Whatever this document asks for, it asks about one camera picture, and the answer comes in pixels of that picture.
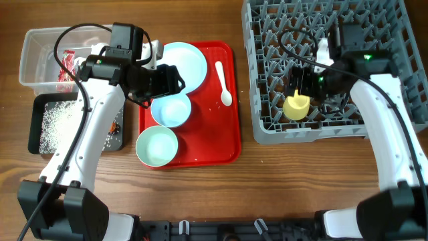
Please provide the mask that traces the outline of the yellow plastic cup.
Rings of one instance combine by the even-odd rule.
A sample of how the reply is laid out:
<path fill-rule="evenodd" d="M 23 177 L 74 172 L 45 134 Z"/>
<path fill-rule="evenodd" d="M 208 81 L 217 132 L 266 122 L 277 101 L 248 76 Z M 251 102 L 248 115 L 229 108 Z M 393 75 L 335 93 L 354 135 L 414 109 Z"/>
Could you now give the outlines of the yellow plastic cup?
<path fill-rule="evenodd" d="M 283 104 L 284 115 L 293 121 L 306 117 L 310 108 L 310 97 L 301 95 L 295 90 L 293 96 L 288 96 Z"/>

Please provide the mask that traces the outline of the light blue bowl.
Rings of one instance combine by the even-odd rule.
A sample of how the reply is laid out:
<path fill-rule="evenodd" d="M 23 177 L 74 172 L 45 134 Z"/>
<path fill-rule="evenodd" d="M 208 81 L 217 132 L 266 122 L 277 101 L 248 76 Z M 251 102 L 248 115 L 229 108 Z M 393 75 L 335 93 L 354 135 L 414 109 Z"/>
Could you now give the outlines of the light blue bowl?
<path fill-rule="evenodd" d="M 175 94 L 153 100 L 150 113 L 159 125 L 175 128 L 183 125 L 191 115 L 192 105 L 186 94 Z"/>

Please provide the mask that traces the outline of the orange carrot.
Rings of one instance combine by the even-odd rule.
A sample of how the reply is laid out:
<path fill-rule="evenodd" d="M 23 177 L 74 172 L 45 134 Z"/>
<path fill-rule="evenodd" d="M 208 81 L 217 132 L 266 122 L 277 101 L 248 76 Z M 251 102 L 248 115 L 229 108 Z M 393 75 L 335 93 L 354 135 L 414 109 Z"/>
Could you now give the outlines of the orange carrot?
<path fill-rule="evenodd" d="M 112 123 L 112 125 L 110 126 L 110 133 L 114 133 L 116 131 L 116 123 Z"/>

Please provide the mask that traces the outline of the large light blue plate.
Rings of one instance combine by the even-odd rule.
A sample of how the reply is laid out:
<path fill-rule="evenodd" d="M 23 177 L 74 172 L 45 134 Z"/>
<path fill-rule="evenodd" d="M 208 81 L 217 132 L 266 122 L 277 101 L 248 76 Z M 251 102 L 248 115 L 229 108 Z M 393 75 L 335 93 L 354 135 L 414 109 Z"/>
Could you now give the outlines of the large light blue plate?
<path fill-rule="evenodd" d="M 201 50 L 185 42 L 173 42 L 164 46 L 163 57 L 156 61 L 159 66 L 176 66 L 186 87 L 181 91 L 188 94 L 200 87 L 207 75 L 207 61 Z"/>

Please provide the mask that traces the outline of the mint green bowl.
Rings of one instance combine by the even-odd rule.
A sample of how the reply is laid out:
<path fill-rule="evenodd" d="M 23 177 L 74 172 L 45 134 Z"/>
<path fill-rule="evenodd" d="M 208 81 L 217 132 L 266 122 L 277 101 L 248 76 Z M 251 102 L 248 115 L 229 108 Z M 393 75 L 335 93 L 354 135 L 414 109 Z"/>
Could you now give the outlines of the mint green bowl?
<path fill-rule="evenodd" d="M 172 130 L 163 126 L 145 129 L 136 140 L 135 151 L 139 160 L 149 167 L 162 167 L 178 153 L 179 142 Z"/>

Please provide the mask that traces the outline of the white rice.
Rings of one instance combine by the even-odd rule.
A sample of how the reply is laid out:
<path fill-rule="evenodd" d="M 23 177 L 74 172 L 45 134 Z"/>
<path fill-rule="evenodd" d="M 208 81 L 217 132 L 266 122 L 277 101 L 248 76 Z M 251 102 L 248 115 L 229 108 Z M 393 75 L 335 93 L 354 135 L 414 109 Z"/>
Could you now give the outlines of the white rice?
<path fill-rule="evenodd" d="M 45 104 L 45 109 L 41 122 L 41 136 L 39 141 L 39 154 L 55 153 L 59 141 L 67 133 L 62 127 L 66 124 L 79 124 L 80 118 L 76 122 L 70 121 L 73 118 L 75 100 L 48 102 Z M 122 107 L 115 116 L 116 131 L 108 132 L 104 142 L 103 151 L 119 151 L 123 148 L 124 133 L 122 126 L 124 124 L 124 107 Z"/>

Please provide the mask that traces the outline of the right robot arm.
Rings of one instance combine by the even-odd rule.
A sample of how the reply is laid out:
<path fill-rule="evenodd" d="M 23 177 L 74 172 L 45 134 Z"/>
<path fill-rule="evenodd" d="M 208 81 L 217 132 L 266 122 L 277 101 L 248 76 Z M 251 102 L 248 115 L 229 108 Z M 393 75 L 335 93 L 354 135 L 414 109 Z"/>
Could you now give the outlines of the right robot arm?
<path fill-rule="evenodd" d="M 368 50 L 362 27 L 341 23 L 315 41 L 315 60 L 290 70 L 286 96 L 324 102 L 345 94 L 356 105 L 375 155 L 380 191 L 354 208 L 323 211 L 327 238 L 427 239 L 427 157 L 401 91 L 388 50 Z"/>

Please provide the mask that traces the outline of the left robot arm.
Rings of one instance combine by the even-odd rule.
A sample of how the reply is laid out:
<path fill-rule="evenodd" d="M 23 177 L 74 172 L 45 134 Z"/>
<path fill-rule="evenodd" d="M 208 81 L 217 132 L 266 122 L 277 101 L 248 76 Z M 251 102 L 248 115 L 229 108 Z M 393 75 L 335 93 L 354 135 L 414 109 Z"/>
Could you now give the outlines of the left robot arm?
<path fill-rule="evenodd" d="M 57 148 L 37 181 L 24 180 L 17 199 L 26 217 L 23 232 L 41 240 L 146 240 L 140 218 L 111 212 L 94 195 L 106 136 L 127 100 L 148 108 L 152 100 L 180 93 L 185 82 L 175 66 L 157 65 L 163 48 L 128 23 L 110 28 L 110 43 L 89 55 L 72 76 L 78 87 L 78 127 Z"/>

